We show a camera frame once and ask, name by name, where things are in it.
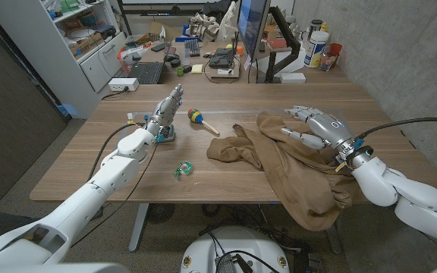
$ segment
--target maraca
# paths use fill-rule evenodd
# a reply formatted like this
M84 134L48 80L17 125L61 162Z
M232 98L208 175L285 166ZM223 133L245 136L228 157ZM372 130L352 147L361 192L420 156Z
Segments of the maraca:
M198 124L203 124L205 127L209 128L213 133L220 134L214 127L210 126L210 124L206 123L203 120L202 113L196 109L190 109L188 111L188 117L194 122Z

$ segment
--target white robotic arm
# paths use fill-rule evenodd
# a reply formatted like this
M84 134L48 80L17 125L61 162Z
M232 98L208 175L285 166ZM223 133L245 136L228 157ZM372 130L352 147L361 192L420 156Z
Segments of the white robotic arm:
M147 159L145 149L169 126L181 105L183 90L178 84L163 99L147 121L119 141L99 171L79 190L46 217L0 236L0 265L51 265L64 259L75 237L101 205L125 184L130 183Z
M412 228L437 238L437 189L407 179L401 172L387 168L379 158L371 158L373 149L359 147L348 129L332 115L316 108L294 106L286 113L309 124L314 135L283 128L282 132L303 144L322 149L332 146L338 151L337 159L353 169L352 175L365 197L378 206L397 203L395 214Z

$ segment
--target wooden handle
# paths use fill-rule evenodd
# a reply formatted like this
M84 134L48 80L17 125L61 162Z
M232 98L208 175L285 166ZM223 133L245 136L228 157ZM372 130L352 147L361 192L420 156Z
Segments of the wooden handle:
M214 127L210 126L210 124L206 123L205 121L202 121L203 126L209 128L213 133L220 134L220 132L217 131Z

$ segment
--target brown fabric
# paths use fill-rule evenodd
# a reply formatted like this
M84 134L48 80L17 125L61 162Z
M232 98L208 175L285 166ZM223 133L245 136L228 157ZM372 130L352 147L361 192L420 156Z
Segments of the brown fabric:
M214 139L206 154L223 162L245 160L267 173L272 188L298 224L310 231L330 228L344 208L352 205L359 186L345 168L335 172L335 151L318 152L281 133L279 117L262 112L261 133L235 124L237 136ZM310 133L305 123L290 127Z

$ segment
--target wooden table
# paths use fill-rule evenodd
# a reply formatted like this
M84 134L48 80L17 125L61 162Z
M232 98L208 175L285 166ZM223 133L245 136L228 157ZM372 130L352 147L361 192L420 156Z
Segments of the wooden table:
M223 44L209 42L201 51L212 51L219 46ZM157 61L162 56L161 52L149 51L143 61ZM207 61L202 57L193 57L191 63L205 64ZM221 132L220 137L234 136L232 125L236 123L258 131L256 116L264 110L281 116L287 124L299 122L282 111L292 105L313 106L334 114L346 121L355 133L390 122L389 117L363 87L351 83L339 67L329 72L305 67L300 71L305 74L307 83L287 85L247 84L246 74L236 83L217 84L210 83L203 74L179 77L173 70L165 72L163 84L141 85L136 92L101 102L35 186L30 198L42 202L61 202L67 199L86 182L101 145L108 135L126 124L127 113L137 112L135 121L142 121L144 115L150 114L156 104L168 96L177 83L181 83L185 91L183 105L178 109L173 122L175 141L159 144L154 154L152 150L149 151L152 154L149 167L146 169L143 166L134 181L108 199L109 202L124 201L139 182L129 198L130 202L141 203L129 249L133 251L137 248L146 218L147 203L150 202L280 202L263 171L256 170L248 162L224 163L207 158L206 150L215 136L203 125L191 123L187 111L190 108L199 109L206 121ZM120 136L118 134L108 144L103 155L115 149L118 139L131 131L127 130ZM371 145L375 150L374 155L390 168L403 172L410 179L437 188L437 172L412 147L399 128L391 127L372 133L366 138L365 144ZM193 164L193 172L176 180L172 173L183 160ZM354 202L368 203L361 193Z

